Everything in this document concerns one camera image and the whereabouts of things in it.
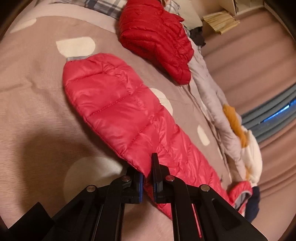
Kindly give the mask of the pink-red hooded puffer jacket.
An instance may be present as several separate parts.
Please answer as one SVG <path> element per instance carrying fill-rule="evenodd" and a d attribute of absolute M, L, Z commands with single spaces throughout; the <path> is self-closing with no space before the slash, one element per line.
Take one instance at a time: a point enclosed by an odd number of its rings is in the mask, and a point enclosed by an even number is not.
<path fill-rule="evenodd" d="M 252 188 L 246 181 L 230 190 L 169 111 L 120 58 L 99 53 L 66 62 L 65 94 L 85 123 L 121 159 L 145 176 L 144 189 L 153 197 L 152 154 L 170 173 L 187 184 L 207 184 L 239 213 L 244 213 Z"/>

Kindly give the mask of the navy blue folded garment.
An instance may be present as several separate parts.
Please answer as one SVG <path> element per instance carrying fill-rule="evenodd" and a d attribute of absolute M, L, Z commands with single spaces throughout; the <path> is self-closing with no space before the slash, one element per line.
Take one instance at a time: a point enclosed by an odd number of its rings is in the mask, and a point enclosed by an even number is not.
<path fill-rule="evenodd" d="M 252 223 L 259 213 L 260 189 L 258 186 L 252 188 L 253 194 L 248 199 L 245 209 L 245 218 Z"/>

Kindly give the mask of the brown polka dot duvet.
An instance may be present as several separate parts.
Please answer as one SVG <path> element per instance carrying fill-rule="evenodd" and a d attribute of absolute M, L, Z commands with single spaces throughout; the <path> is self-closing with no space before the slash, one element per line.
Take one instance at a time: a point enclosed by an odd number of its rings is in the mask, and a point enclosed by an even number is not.
<path fill-rule="evenodd" d="M 203 113 L 186 86 L 128 51 L 115 33 L 48 16 L 1 41 L 1 217 L 12 226 L 40 202 L 56 214 L 86 186 L 104 186 L 128 167 L 69 104 L 68 57 L 110 53 L 131 66 L 190 137 L 228 190 L 231 178 Z"/>

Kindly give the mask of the blue grey curtain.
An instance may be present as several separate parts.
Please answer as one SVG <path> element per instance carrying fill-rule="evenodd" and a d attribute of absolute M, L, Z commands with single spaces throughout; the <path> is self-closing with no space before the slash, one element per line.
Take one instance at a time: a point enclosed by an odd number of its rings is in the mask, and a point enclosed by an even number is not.
<path fill-rule="evenodd" d="M 296 85 L 292 85 L 272 99 L 242 115 L 242 124 L 251 130 L 258 143 L 267 140 L 293 120 Z"/>

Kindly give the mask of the grey crumpled quilt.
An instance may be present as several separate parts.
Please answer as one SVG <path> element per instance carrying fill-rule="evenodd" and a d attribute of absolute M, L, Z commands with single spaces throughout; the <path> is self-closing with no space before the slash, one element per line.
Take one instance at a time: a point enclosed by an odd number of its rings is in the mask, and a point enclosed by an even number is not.
<path fill-rule="evenodd" d="M 200 108 L 210 123 L 217 138 L 222 157 L 226 162 L 232 181 L 247 180 L 247 171 L 241 158 L 241 142 L 230 127 L 223 111 L 226 97 L 211 77 L 200 49 L 190 40 L 194 54 L 188 66 L 191 72 L 191 94 L 197 99 Z"/>

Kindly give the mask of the pink beige curtain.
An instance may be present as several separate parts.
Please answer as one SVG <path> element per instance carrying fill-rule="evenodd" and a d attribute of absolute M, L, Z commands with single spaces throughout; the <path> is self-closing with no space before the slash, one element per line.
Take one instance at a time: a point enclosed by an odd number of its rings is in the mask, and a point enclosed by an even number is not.
<path fill-rule="evenodd" d="M 239 114 L 295 84 L 295 42 L 266 9 L 240 17 L 232 30 L 203 25 L 208 70 Z M 295 122 L 260 144 L 263 171 L 254 226 L 269 240 L 284 240 L 295 225 Z"/>

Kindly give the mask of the black small garment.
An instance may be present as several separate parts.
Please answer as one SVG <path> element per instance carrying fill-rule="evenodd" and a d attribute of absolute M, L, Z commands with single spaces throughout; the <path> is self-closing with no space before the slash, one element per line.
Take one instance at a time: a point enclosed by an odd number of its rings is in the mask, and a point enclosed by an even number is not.
<path fill-rule="evenodd" d="M 196 27 L 190 30 L 190 38 L 195 43 L 196 46 L 204 47 L 206 45 L 205 39 L 203 37 L 202 27 Z"/>

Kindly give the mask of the folded dark red puffer jacket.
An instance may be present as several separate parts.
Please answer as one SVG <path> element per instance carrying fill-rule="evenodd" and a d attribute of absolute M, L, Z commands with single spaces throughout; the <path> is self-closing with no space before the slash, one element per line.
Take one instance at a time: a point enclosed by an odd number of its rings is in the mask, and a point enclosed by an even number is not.
<path fill-rule="evenodd" d="M 166 11 L 160 1 L 127 1 L 119 18 L 119 42 L 177 84 L 187 85 L 194 50 L 182 22 L 183 18 Z"/>

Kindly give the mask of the yellow pleated lamp shade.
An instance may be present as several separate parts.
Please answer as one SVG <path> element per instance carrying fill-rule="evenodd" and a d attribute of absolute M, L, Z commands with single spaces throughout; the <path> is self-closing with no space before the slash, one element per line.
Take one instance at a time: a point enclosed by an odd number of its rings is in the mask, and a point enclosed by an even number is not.
<path fill-rule="evenodd" d="M 229 30 L 240 24 L 240 20 L 236 20 L 227 11 L 219 11 L 217 13 L 212 13 L 203 16 L 203 20 L 216 32 L 219 34 L 224 34 Z"/>

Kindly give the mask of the plaid pillow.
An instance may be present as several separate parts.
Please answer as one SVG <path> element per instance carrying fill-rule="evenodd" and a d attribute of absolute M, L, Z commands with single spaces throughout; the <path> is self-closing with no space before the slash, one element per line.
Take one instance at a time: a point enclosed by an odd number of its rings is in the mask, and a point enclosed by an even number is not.
<path fill-rule="evenodd" d="M 51 4 L 74 4 L 77 6 L 82 6 L 99 13 L 108 15 L 114 19 L 119 19 L 123 8 L 125 7 L 126 0 L 85 0 L 85 1 L 76 1 L 76 0 L 58 0 L 51 1 Z M 161 1 L 164 9 L 169 13 L 180 15 L 179 10 L 181 9 L 180 5 L 175 1 Z"/>

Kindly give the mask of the white shelf cabinet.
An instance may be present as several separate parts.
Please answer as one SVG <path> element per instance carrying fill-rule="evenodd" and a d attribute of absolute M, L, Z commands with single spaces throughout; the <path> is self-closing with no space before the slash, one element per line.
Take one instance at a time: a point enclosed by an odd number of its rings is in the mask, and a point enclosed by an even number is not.
<path fill-rule="evenodd" d="M 217 2 L 233 16 L 264 7 L 263 0 L 217 0 Z"/>

